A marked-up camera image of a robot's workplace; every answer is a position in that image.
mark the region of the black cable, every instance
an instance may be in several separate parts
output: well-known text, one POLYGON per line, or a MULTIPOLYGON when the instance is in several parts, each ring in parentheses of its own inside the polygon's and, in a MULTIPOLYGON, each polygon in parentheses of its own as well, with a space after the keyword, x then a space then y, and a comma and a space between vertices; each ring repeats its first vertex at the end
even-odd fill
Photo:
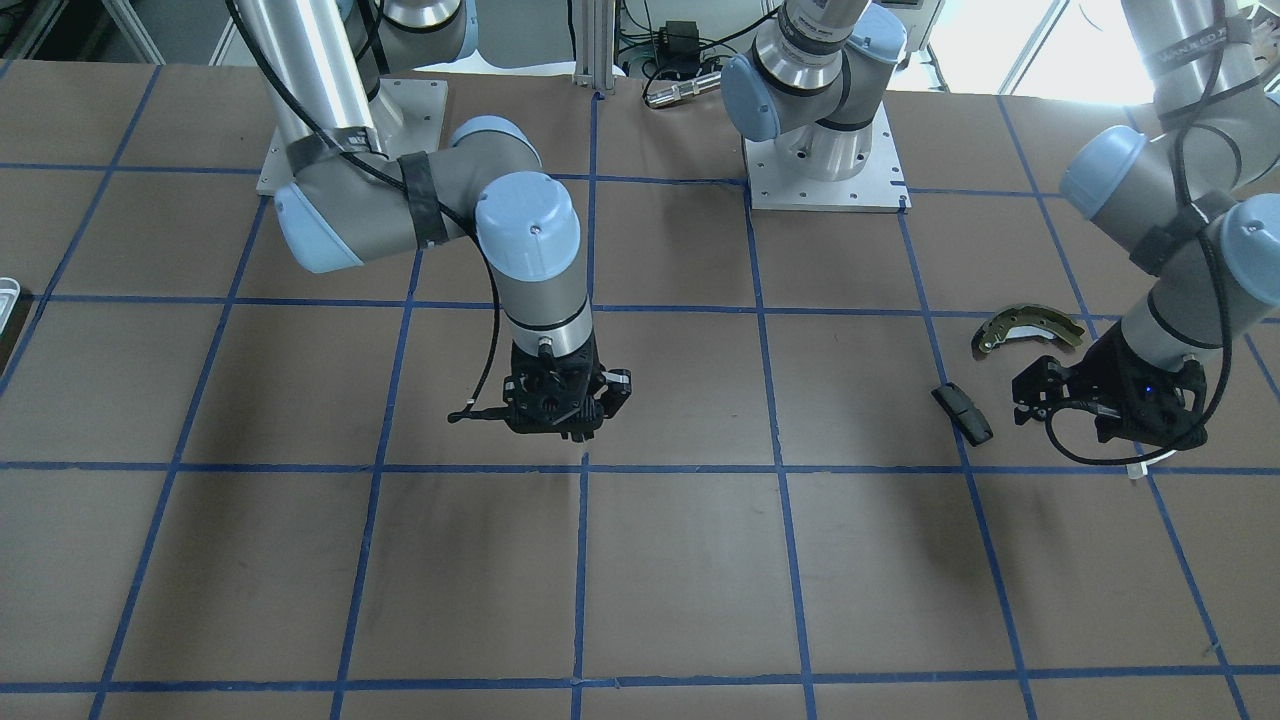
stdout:
POLYGON ((380 31, 381 27, 383 27, 383 18, 387 17, 387 13, 384 10, 385 5, 387 5, 387 0, 383 0, 381 3, 379 3, 378 4, 378 14, 374 17, 374 24, 372 26, 367 26, 367 24, 365 26, 365 44, 361 45, 360 50, 356 53, 356 61, 357 63, 360 63, 361 60, 364 60, 365 59, 365 54, 369 53, 369 49, 374 46, 374 37, 378 36, 378 31, 380 31))
MULTIPOLYGON (((307 113, 306 108, 302 106, 297 96, 293 95, 293 92, 291 92, 288 87, 285 87, 284 81, 280 79, 280 76, 275 72, 275 68, 273 68, 271 63, 266 59, 266 55, 262 53, 262 46, 259 45, 257 38, 253 37, 253 35, 248 31, 248 27, 244 23, 244 17, 241 15, 239 8, 236 5, 236 0, 224 0, 224 1, 227 4, 227 12, 230 14, 232 23, 236 26, 237 32, 239 32, 241 37, 244 40, 244 46, 248 47, 250 54, 253 56, 253 61, 257 63, 259 70, 262 72, 262 76, 266 78, 266 82, 271 86, 273 90, 275 90, 276 95, 280 96, 284 104, 288 105, 291 110, 293 110, 293 113, 298 117, 298 119, 302 120, 305 126, 307 126, 307 129, 314 132, 316 137, 319 137, 325 145, 333 147, 334 150, 338 150, 343 160, 351 163, 353 167, 365 172, 370 177, 401 192, 407 192, 408 188, 406 187, 403 181, 388 176, 387 173, 379 170, 378 168, 374 168, 372 165, 358 158, 355 152, 344 150, 340 145, 338 145, 337 141, 334 141, 334 138, 324 128, 320 127, 320 123, 317 123, 315 118, 311 117, 310 113, 307 113)), ((458 213, 456 213, 452 208, 444 205, 443 202, 440 202, 440 214, 453 220, 453 223, 457 224, 462 229, 462 232, 471 238, 471 242, 475 243, 476 250, 480 251, 481 259, 484 259, 484 251, 480 249, 480 238, 476 237, 475 227, 471 223, 463 220, 462 217, 458 215, 458 213)), ((490 297, 493 299, 493 316, 494 316, 493 336, 489 341, 489 357, 485 360, 484 370, 480 373, 480 382, 476 383, 476 389, 472 392, 471 402, 467 404, 468 407, 475 402, 475 398, 480 396, 480 391, 484 389, 484 384, 489 379, 489 370, 493 368, 493 361, 498 351, 498 332, 500 329, 498 284, 494 281, 493 269, 489 266, 488 261, 485 261, 485 272, 489 273, 489 292, 490 297)))
POLYGON ((573 54, 573 61, 577 61, 577 32, 573 31, 573 0, 564 0, 568 5, 568 45, 573 54))
MULTIPOLYGON (((1224 22, 1226 22, 1226 1, 1213 0, 1213 23, 1216 26, 1224 22)), ((1196 126, 1196 120, 1204 111, 1204 108, 1208 106, 1210 99, 1213 96, 1213 90, 1217 86, 1225 55, 1226 45, 1222 44, 1213 53, 1213 65, 1210 70, 1208 79, 1204 82, 1204 90, 1201 92, 1199 100, 1196 101, 1196 106, 1192 110, 1190 117, 1187 123, 1179 128, 1178 135, 1174 138, 1174 192, 1178 195, 1179 208, 1189 208, 1194 204, 1194 199, 1190 193, 1190 186, 1187 179, 1187 136, 1190 133, 1192 128, 1196 126)), ((1056 404, 1053 407, 1050 407, 1048 414, 1044 416, 1044 432, 1053 448, 1069 460, 1082 465, 1133 465, 1135 462, 1149 462, 1169 454, 1174 450, 1174 446, 1180 445, 1192 434, 1203 429, 1206 423, 1208 423, 1213 414, 1217 413, 1219 405, 1222 402, 1222 396, 1226 393, 1226 383, 1231 377, 1231 309, 1226 299, 1226 282, 1224 281, 1222 263, 1219 259, 1217 252, 1213 250, 1213 242, 1206 234, 1204 228, 1201 228, 1196 233, 1196 240, 1199 243, 1201 254, 1204 256, 1204 264, 1208 269, 1210 281, 1213 284, 1213 300, 1217 302, 1219 331, 1222 337, 1222 366, 1219 370, 1217 383, 1213 387, 1213 395, 1204 406, 1204 411, 1201 413, 1201 416, 1196 419, 1196 423, 1188 428, 1187 432, 1178 436, 1160 450, 1133 457, 1100 459, 1083 457, 1071 452, 1062 445, 1062 442, 1057 438, 1057 434, 1053 432, 1053 415, 1056 415, 1060 410, 1089 410, 1089 406, 1084 402, 1071 400, 1056 404)))
POLYGON ((694 54, 701 55, 704 50, 709 50, 709 49, 716 47, 716 46, 728 47, 733 53, 737 53, 737 50, 735 50, 733 46, 728 45, 730 40, 737 40, 739 37, 742 37, 744 35, 746 35, 746 33, 751 32, 753 29, 760 27, 762 24, 764 24, 765 22, 768 22, 769 18, 772 18, 773 15, 777 15, 777 14, 778 14, 778 9, 774 8, 774 9, 769 10, 768 13, 764 13, 763 15, 760 15, 759 19, 756 19, 754 23, 744 27, 742 29, 740 29, 737 32, 726 35, 724 37, 722 37, 719 40, 712 40, 709 42, 705 42, 705 44, 700 45, 696 50, 690 50, 687 53, 681 53, 680 55, 676 55, 676 56, 671 58, 671 60, 668 60, 666 65, 662 65, 660 68, 658 68, 653 73, 653 76, 649 77, 648 81, 645 81, 644 90, 640 91, 640 100, 645 104, 645 108, 649 108, 650 110, 662 110, 662 108, 654 108, 653 105, 649 104, 649 88, 653 87, 653 81, 657 79, 658 76, 660 76, 676 60, 678 60, 681 58, 686 58, 689 55, 694 55, 694 54))

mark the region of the white mounting plate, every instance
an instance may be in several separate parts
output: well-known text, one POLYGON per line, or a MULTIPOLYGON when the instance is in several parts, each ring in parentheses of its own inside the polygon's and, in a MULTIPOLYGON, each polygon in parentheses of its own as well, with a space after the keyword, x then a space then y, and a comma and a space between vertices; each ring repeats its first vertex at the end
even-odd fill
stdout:
POLYGON ((823 182, 791 172, 778 159, 773 141, 746 146, 746 174, 751 181, 751 208, 756 210, 819 210, 833 213, 896 213, 911 206, 902 178, 897 146, 888 127, 884 105, 872 120, 872 151, 860 173, 836 182, 823 182))
MULTIPOLYGON (((449 96, 449 83, 443 79, 383 79, 379 92, 385 92, 404 113, 404 129, 394 135, 379 133, 388 158, 440 147, 444 129, 444 102, 449 96)), ((293 170, 284 154, 280 131, 271 135, 271 146, 262 160, 262 174, 257 178, 259 195, 275 191, 293 182, 293 170)))

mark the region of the blue grid line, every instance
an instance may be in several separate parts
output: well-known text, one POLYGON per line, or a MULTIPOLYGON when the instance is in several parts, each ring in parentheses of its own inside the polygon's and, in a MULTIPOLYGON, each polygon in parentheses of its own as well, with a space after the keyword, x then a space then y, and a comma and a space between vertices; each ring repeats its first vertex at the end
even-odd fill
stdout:
POLYGON ((0 374, 0 396, 4 396, 5 391, 9 388, 9 383, 13 380, 13 375, 17 373, 18 365, 22 363, 22 357, 26 355, 27 347, 31 345, 31 338, 36 334, 36 329, 40 327, 40 320, 45 316, 45 309, 49 306, 49 296, 54 293, 54 288, 56 288, 58 283, 63 279, 63 273, 67 272, 67 265, 70 263, 72 255, 74 255, 76 249, 79 247, 81 240, 84 237, 90 223, 93 220, 93 213, 97 211, 97 206, 101 204, 102 196, 106 195, 106 186, 111 182, 113 168, 119 165, 120 158, 124 155, 124 149, 128 147, 129 138, 133 137, 133 131, 138 127, 142 111, 146 109, 147 101, 151 100, 151 91, 155 90, 156 79, 159 79, 159 77, 160 68, 156 67, 155 70, 151 72, 151 79, 147 81, 146 88, 142 91, 138 106, 133 110, 133 117, 129 118, 129 124, 124 128, 124 135, 120 137, 120 143, 115 147, 115 154, 111 155, 111 163, 102 174, 102 181, 97 184, 93 200, 90 201, 88 209, 84 210, 84 217, 81 218, 79 227, 76 228, 76 233, 72 236, 70 243, 67 246, 67 251, 63 252, 63 258, 58 261, 54 274, 50 275, 49 283, 45 286, 45 291, 36 301, 36 307, 32 310, 31 319, 27 324, 27 332, 22 336, 18 346, 14 347, 13 355, 9 357, 8 368, 5 368, 4 373, 0 374))
POLYGON ((1030 183, 1032 192, 1036 193, 1036 204, 1039 205, 1041 215, 1044 218, 1044 227, 1048 228, 1050 238, 1052 238, 1053 247, 1057 250, 1057 256, 1062 261, 1062 269, 1066 270, 1066 279, 1071 283, 1071 292, 1075 295, 1075 301, 1080 305, 1080 313, 1084 314, 1084 324, 1088 325, 1089 334, 1093 340, 1097 340, 1098 329, 1093 324, 1089 305, 1084 301, 1084 293, 1080 292, 1080 283, 1075 282, 1075 273, 1071 272, 1071 261, 1066 259, 1066 249, 1062 246, 1062 238, 1059 237, 1057 228, 1053 227, 1053 219, 1050 218, 1048 206, 1044 205, 1044 197, 1041 193, 1039 186, 1036 183, 1036 174, 1032 173, 1032 165, 1027 160, 1027 152, 1023 151, 1023 143, 1018 138, 1018 131, 1014 129, 1014 120, 1009 117, 1009 109, 1005 106, 1005 100, 1002 97, 996 97, 996 105, 1000 106, 1000 115, 1005 119, 1005 127, 1009 129, 1009 137, 1014 141, 1014 150, 1018 151, 1018 160, 1023 164, 1023 172, 1027 173, 1027 182, 1030 183))
POLYGON ((577 562, 573 570, 573 693, 570 719, 582 717, 582 653, 586 637, 586 523, 588 486, 591 471, 590 454, 582 454, 582 470, 577 478, 577 562))
POLYGON ((1062 197, 1061 192, 1039 192, 1025 190, 966 190, 960 187, 908 187, 914 195, 968 195, 977 197, 1062 197))
POLYGON ((1276 387, 1276 379, 1267 368, 1266 361, 1262 360, 1262 354, 1258 352, 1258 346, 1253 343, 1253 337, 1249 336, 1249 333, 1244 333, 1244 342, 1249 346, 1249 352, 1253 354, 1253 359, 1258 361, 1258 369, 1262 370, 1262 377, 1266 378, 1267 384, 1271 386, 1271 395, 1276 396, 1276 400, 1280 400, 1280 387, 1276 387))
MULTIPOLYGON (((942 347, 933 327, 933 315, 929 310, 929 297, 924 290, 924 275, 920 274, 920 264, 915 256, 915 247, 911 243, 911 231, 906 224, 906 208, 901 208, 897 214, 897 225, 902 233, 902 242, 906 246, 906 258, 911 265, 911 277, 915 282, 915 292, 923 311, 924 329, 929 337, 929 347, 933 351, 933 363, 937 365, 938 380, 947 382, 946 364, 942 360, 942 347)), ((996 544, 991 537, 991 528, 987 525, 987 512, 982 505, 982 493, 969 465, 969 452, 965 450, 964 439, 959 428, 951 428, 955 438, 956 454, 960 456, 960 466, 964 470, 965 486, 969 491, 969 502, 973 505, 974 516, 978 523, 978 533, 982 536, 983 551, 987 555, 987 565, 991 569, 992 583, 996 587, 996 597, 1000 601, 1000 612, 1005 620, 1005 630, 1009 634, 1009 650, 1014 657, 1014 669, 1018 674, 1018 684, 1023 692, 1023 703, 1027 706, 1028 720, 1037 720, 1036 700, 1032 697, 1030 680, 1027 676, 1027 662, 1023 660, 1021 642, 1018 638, 1018 625, 1014 620, 1014 610, 1009 602, 1009 592, 1005 588, 1004 573, 1000 570, 1000 559, 996 555, 996 544)))
MULTIPOLYGON (((159 74, 160 68, 156 68, 156 74, 159 74)), ((152 74, 152 85, 156 74, 152 74)), ((169 506, 169 497, 173 493, 174 480, 178 477, 179 464, 182 462, 182 455, 187 450, 187 441, 191 438, 191 430, 196 424, 196 414, 200 410, 200 401, 205 396, 205 388, 209 386, 209 375, 214 370, 214 360, 218 357, 218 347, 223 342, 223 336, 227 332, 227 322, 230 319, 232 309, 234 305, 230 302, 236 297, 236 292, 239 290, 241 281, 244 277, 244 268, 248 266, 250 254, 253 251, 253 243, 257 241, 259 229, 262 227, 262 215, 266 213, 268 199, 262 197, 257 204, 257 211, 253 214, 253 224, 250 225, 248 238, 244 241, 244 249, 241 252, 239 263, 236 266, 236 275, 232 278, 230 287, 227 290, 227 302, 223 304, 223 311, 218 318, 218 327, 214 329, 214 337, 209 342, 209 351, 205 354, 205 364, 200 369, 200 378, 196 380, 196 388, 191 393, 191 402, 187 405, 187 415, 182 421, 182 432, 178 433, 178 442, 173 448, 173 457, 169 460, 169 470, 165 474, 164 484, 160 488, 160 497, 156 498, 156 507, 151 516, 151 524, 147 528, 146 541, 142 543, 142 552, 138 556, 138 565, 133 573, 133 582, 129 585, 129 594, 124 601, 124 609, 120 611, 120 621, 115 628, 115 637, 111 639, 111 650, 108 652, 106 662, 102 666, 102 688, 97 691, 93 696, 93 705, 90 707, 88 720, 97 720, 102 714, 102 703, 106 701, 106 688, 105 685, 111 682, 115 675, 115 665, 120 660, 120 652, 124 650, 124 638, 128 635, 129 624, 133 620, 133 611, 137 607, 138 596, 142 592, 142 583, 146 580, 147 568, 151 564, 151 553, 155 550, 156 538, 160 536, 160 523, 164 519, 165 509, 169 506)))
POLYGON ((124 173, 184 173, 196 176, 257 176, 260 168, 170 168, 164 165, 120 165, 118 172, 124 173))
POLYGON ((805 716, 818 719, 818 701, 813 691, 813 665, 809 659, 809 626, 804 616, 804 589, 800 585, 800 557, 796 551, 795 519, 791 512, 791 486, 782 462, 782 437, 778 430, 777 396, 773 392, 773 364, 769 354, 769 332, 764 315, 764 284, 760 282, 760 259, 755 250, 755 225, 751 223, 751 188, 742 186, 742 208, 746 219, 746 245, 751 259, 751 284, 755 291, 755 323, 760 333, 760 361, 764 370, 764 398, 769 410, 769 436, 773 464, 778 475, 778 498, 782 509, 782 534, 787 546, 787 571, 791 577, 791 603, 796 618, 796 644, 800 655, 800 680, 804 687, 805 716))
MULTIPOLYGON (((0 470, 101 470, 116 473, 164 471, 168 462, 116 462, 116 461, 78 461, 78 460, 0 460, 0 470)), ((349 474, 369 473, 374 465, 324 465, 307 462, 179 462, 180 473, 227 473, 227 474, 349 474)), ((588 465, 591 473, 618 475, 705 475, 705 474, 773 474, 776 465, 588 465)), ((783 465, 787 474, 829 473, 840 475, 910 475, 910 474, 963 474, 961 465, 783 465)), ((383 473, 406 475, 443 474, 576 474, 581 465, 412 465, 388 462, 383 473)), ((1094 468, 1088 465, 969 465, 975 475, 1119 475, 1123 468, 1094 468)), ((1280 477, 1280 468, 1203 468, 1167 466, 1161 468, 1166 475, 1217 475, 1217 477, 1280 477)))
MULTIPOLYGON (((212 296, 165 296, 165 295, 82 295, 82 293, 54 293, 49 296, 50 302, 120 302, 120 304, 155 304, 155 305, 221 305, 225 300, 212 296)), ((302 306, 302 307, 404 307, 402 300, 362 300, 342 297, 236 297, 236 305, 275 305, 275 306, 302 306)), ((490 310, 490 302, 477 301, 451 301, 451 300, 413 300, 410 302, 415 309, 438 310, 490 310)), ((746 305, 613 305, 593 304, 596 313, 713 313, 713 314, 739 314, 751 315, 763 311, 765 315, 852 315, 876 318, 919 318, 920 310, 902 307, 763 307, 756 309, 746 305)), ((931 310, 934 318, 966 318, 986 320, 996 314, 996 310, 931 310)), ((1121 315, 1071 313, 1073 318, 1084 320, 1117 322, 1121 315)))
POLYGON ((106 172, 118 173, 172 173, 172 174, 205 174, 205 176, 257 176, 257 168, 205 168, 183 165, 95 165, 84 163, 0 163, 0 170, 77 170, 77 172, 106 172))
POLYGON ((77 170, 105 173, 110 165, 52 164, 52 163, 0 163, 0 170, 77 170))
POLYGON ((413 269, 410 272, 408 290, 404 292, 404 311, 401 315, 399 336, 396 340, 396 356, 392 360, 392 377, 387 387, 387 407, 383 411, 383 429, 378 437, 378 452, 374 456, 374 471, 369 479, 369 507, 365 514, 365 530, 360 541, 360 556, 356 561, 356 578, 351 589, 351 606, 347 610, 347 629, 343 633, 342 653, 338 657, 337 685, 329 717, 342 717, 342 703, 351 673, 351 653, 356 646, 356 628, 360 623, 360 606, 365 596, 365 577, 369 573, 369 553, 374 544, 374 525, 378 523, 378 501, 381 497, 383 473, 385 471, 387 447, 390 445, 392 421, 396 416, 396 397, 399 393, 401 372, 404 368, 404 350, 408 347, 408 333, 413 320, 413 295, 417 292, 422 270, 422 251, 413 254, 413 269))
MULTIPOLYGON (((1235 675, 1280 676, 1280 665, 1235 665, 1235 675)), ((1138 665, 1101 667, 1029 669, 1033 680, 1102 679, 1102 678, 1196 678, 1222 676, 1220 665, 1138 665)), ((984 683, 1016 680, 1016 670, 938 670, 901 673, 819 673, 815 685, 859 684, 928 684, 984 683)), ((521 691, 570 688, 669 688, 669 687, 759 687, 800 685, 799 674, 765 675, 623 675, 616 678, 390 678, 348 680, 347 692, 387 691, 521 691)), ((31 682, 0 683, 4 694, 67 694, 91 693, 100 688, 108 693, 201 693, 201 692, 332 692, 334 680, 124 680, 93 682, 31 682)))
POLYGON ((1226 652, 1222 650, 1221 638, 1217 635, 1217 630, 1213 628, 1213 619, 1208 615, 1208 606, 1204 605, 1204 596, 1199 592, 1199 584, 1196 583, 1196 577, 1192 574, 1190 562, 1187 561, 1187 553, 1183 551, 1183 542, 1178 538, 1178 530, 1174 528, 1174 519, 1169 515, 1169 507, 1165 505, 1165 497, 1160 493, 1160 486, 1156 483, 1157 470, 1152 468, 1147 475, 1147 487, 1151 488, 1151 496, 1156 500, 1156 509, 1160 511, 1160 520, 1165 524, 1165 532, 1169 533, 1169 542, 1174 547, 1174 555, 1178 557, 1178 566, 1183 570, 1183 577, 1187 579, 1187 587, 1190 589, 1192 601, 1196 602, 1196 611, 1199 614, 1201 621, 1204 624, 1204 633, 1208 635, 1210 646, 1213 648, 1213 653, 1217 656, 1217 662, 1221 666, 1222 674, 1226 678, 1226 687, 1231 691, 1231 700, 1235 701, 1235 710, 1240 714, 1240 720, 1249 720, 1249 711, 1244 707, 1244 697, 1240 696, 1240 687, 1235 682, 1235 673, 1231 669, 1231 664, 1226 659, 1226 652))
POLYGON ((1157 667, 1048 667, 1029 670, 1033 680, 1083 680, 1100 678, 1193 678, 1221 675, 1217 665, 1169 665, 1157 667))
POLYGON ((1138 127, 1138 117, 1133 114, 1133 108, 1130 108, 1129 105, 1125 105, 1124 106, 1124 117, 1125 117, 1126 120, 1129 120, 1129 127, 1130 128, 1133 128, 1133 129, 1135 129, 1138 132, 1142 132, 1142 128, 1138 127))

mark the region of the black object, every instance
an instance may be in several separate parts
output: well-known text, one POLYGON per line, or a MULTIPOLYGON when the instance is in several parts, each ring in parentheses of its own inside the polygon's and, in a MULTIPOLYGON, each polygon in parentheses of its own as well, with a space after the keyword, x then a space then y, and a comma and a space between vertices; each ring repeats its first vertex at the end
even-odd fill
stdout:
POLYGON ((595 437, 631 397, 631 372, 605 370, 595 334, 570 355, 556 357, 549 347, 538 356, 511 346, 511 377, 503 380, 500 407, 452 413, 458 420, 503 420, 520 434, 559 433, 584 442, 595 437))
POLYGON ((1208 391, 1204 368, 1196 360, 1187 360, 1176 373, 1151 365, 1129 347, 1120 324, 1070 368, 1042 356, 1014 378, 1012 391, 1019 425, 1028 420, 1048 424, 1055 413, 1070 409, 1094 415, 1098 442, 1124 438, 1190 450, 1208 441, 1201 423, 1208 391))
POLYGON ((701 69, 701 45, 698 23, 692 20, 667 20, 658 28, 657 56, 663 68, 660 79, 689 79, 701 69))
POLYGON ((973 404, 973 400, 969 400, 969 396, 960 389, 960 386, 946 383, 933 388, 933 400, 937 400, 938 405, 947 411, 947 416, 969 441, 969 445, 978 447, 995 437, 995 433, 991 432, 991 423, 973 404))

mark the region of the light blue joint cap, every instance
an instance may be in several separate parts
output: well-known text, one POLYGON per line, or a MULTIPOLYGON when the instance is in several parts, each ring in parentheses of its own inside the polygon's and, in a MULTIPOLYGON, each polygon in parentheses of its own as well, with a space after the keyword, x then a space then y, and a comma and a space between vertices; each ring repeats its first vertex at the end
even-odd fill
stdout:
POLYGON ((1115 126, 1089 141, 1066 168, 1059 190, 1087 219, 1093 219, 1115 193, 1147 147, 1147 136, 1115 126))
POLYGON ((516 140, 527 145, 529 149, 534 151, 534 156, 538 158, 538 164, 539 165, 543 164, 543 156, 538 154, 538 149, 534 147, 532 142, 529 142, 529 138, 525 137, 525 133, 520 132, 520 128, 516 127, 516 123, 508 120, 507 118, 500 118, 498 115, 476 115, 470 120, 462 123, 462 127, 453 131, 453 136, 449 138, 449 147, 457 147, 457 145, 462 142, 462 138, 465 138, 468 135, 475 135, 477 132, 500 132, 503 135, 509 135, 511 137, 515 137, 516 140))
POLYGON ((773 96, 745 55, 733 55, 724 65, 721 72, 721 95, 728 119, 742 137, 764 142, 782 132, 773 96))
POLYGON ((1280 195, 1254 195, 1222 220, 1222 261, 1249 295, 1280 305, 1280 195))
POLYGON ((275 214, 293 259, 312 273, 357 268, 365 263, 338 237, 297 183, 275 191, 275 214))
POLYGON ((476 51, 476 46, 480 45, 480 19, 476 17, 476 0, 466 1, 467 10, 467 27, 462 32, 462 47, 458 50, 458 58, 467 58, 476 51))
POLYGON ((858 18, 847 42, 872 60, 896 65, 906 46, 906 28, 891 10, 872 3, 867 5, 863 17, 858 18))
POLYGON ((581 233, 568 190, 543 173, 502 176, 476 202, 480 250, 494 270, 516 281, 549 281, 567 270, 581 233))

